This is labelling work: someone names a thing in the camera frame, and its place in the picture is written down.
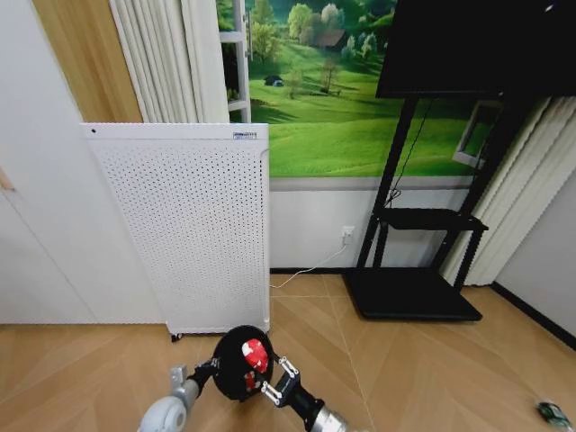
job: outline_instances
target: wooden floor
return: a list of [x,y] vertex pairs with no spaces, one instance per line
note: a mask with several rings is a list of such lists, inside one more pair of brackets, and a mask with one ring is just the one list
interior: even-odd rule
[[[540,399],[576,419],[576,353],[488,288],[465,290],[484,314],[475,324],[359,319],[337,275],[302,275],[273,296],[274,350],[356,428],[551,430],[535,413]],[[217,340],[171,344],[163,326],[0,327],[0,430],[134,431],[167,394],[169,367],[192,367]],[[303,427],[264,397],[226,400],[210,381],[187,430]]]

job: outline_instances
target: white curtain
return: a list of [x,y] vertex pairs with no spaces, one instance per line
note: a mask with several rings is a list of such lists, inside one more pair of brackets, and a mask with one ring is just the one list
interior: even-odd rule
[[144,122],[229,122],[216,2],[110,7]]
[[[542,102],[517,137],[473,214],[489,227],[465,283],[491,284],[576,167],[576,98]],[[453,281],[469,235],[444,265]]]

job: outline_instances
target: small green object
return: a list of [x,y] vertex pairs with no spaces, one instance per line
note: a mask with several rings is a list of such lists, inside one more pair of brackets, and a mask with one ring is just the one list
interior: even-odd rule
[[568,420],[566,415],[562,412],[560,407],[552,402],[539,402],[536,409],[540,415],[551,425],[557,427],[571,428],[572,423]]

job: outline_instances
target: wall mural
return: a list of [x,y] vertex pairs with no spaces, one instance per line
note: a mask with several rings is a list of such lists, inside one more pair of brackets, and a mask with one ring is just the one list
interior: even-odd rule
[[[231,0],[217,4],[220,29],[231,28]],[[252,122],[270,123],[272,176],[382,174],[402,104],[374,97],[395,5],[246,0],[253,23]],[[399,168],[427,107],[426,100],[418,104]],[[404,175],[470,176],[498,109],[436,99]]]

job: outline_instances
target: house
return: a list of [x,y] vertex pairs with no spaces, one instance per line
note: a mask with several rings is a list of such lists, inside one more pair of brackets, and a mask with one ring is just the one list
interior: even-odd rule
[[269,75],[264,78],[264,85],[282,87],[284,86],[284,81],[278,75]]
[[324,50],[341,51],[347,42],[347,34],[342,29],[325,30],[318,33],[314,46]]

